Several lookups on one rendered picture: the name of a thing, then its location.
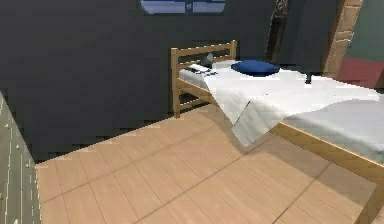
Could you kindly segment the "tan wooden door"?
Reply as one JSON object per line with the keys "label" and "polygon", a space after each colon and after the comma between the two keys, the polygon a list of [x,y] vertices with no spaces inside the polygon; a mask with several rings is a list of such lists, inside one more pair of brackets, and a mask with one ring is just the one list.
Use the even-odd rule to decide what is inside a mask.
{"label": "tan wooden door", "polygon": [[329,39],[329,48],[323,62],[323,76],[337,77],[344,54],[352,40],[362,4],[363,0],[340,0]]}

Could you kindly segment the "blue pillow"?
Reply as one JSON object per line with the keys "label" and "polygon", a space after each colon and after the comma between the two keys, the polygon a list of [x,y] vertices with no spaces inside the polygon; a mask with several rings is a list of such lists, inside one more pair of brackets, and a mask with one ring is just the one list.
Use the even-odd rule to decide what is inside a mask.
{"label": "blue pillow", "polygon": [[265,77],[277,73],[280,70],[278,66],[257,60],[236,62],[231,65],[231,68],[237,72],[253,77]]}

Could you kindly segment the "dark patterned tall frame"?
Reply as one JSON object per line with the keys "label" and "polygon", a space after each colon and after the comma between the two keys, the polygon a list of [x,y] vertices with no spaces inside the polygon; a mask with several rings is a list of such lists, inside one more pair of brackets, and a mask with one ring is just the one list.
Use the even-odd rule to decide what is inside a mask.
{"label": "dark patterned tall frame", "polygon": [[289,12],[290,0],[276,0],[266,47],[266,60],[275,63],[279,56]]}

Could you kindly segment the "wooden bed with white sheet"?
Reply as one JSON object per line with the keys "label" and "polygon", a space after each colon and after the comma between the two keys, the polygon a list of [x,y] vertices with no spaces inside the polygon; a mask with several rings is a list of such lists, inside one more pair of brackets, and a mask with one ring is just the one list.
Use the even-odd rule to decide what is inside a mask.
{"label": "wooden bed with white sheet", "polygon": [[[268,132],[304,148],[373,183],[376,188],[354,224],[371,224],[384,207],[384,94],[373,89],[280,69],[253,77],[231,68],[235,40],[170,50],[174,116],[208,102],[232,123],[243,146]],[[186,68],[209,53],[212,70]]]}

